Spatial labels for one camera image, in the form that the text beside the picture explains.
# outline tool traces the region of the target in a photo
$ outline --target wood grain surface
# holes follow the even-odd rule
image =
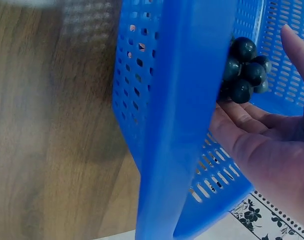
[[[61,8],[0,4],[0,240],[135,228],[139,174],[111,109],[121,0],[106,6],[85,36]]]

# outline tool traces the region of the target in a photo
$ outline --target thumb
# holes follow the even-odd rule
[[[300,73],[304,82],[304,41],[287,24],[281,30],[281,38],[285,53]]]

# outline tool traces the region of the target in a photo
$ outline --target floral tablecloth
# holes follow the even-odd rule
[[[134,240],[135,231],[101,240]],[[304,240],[304,227],[254,191],[197,240]]]

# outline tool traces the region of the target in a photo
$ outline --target hand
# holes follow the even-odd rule
[[[304,81],[304,41],[288,25],[281,38]],[[253,185],[304,225],[304,115],[222,102],[216,104],[210,131]]]

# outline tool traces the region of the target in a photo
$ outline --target blue plastic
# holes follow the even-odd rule
[[[137,240],[192,239],[252,190],[207,128],[232,32],[272,60],[269,92],[251,102],[302,113],[285,23],[304,39],[304,0],[123,0],[113,108],[141,173]]]

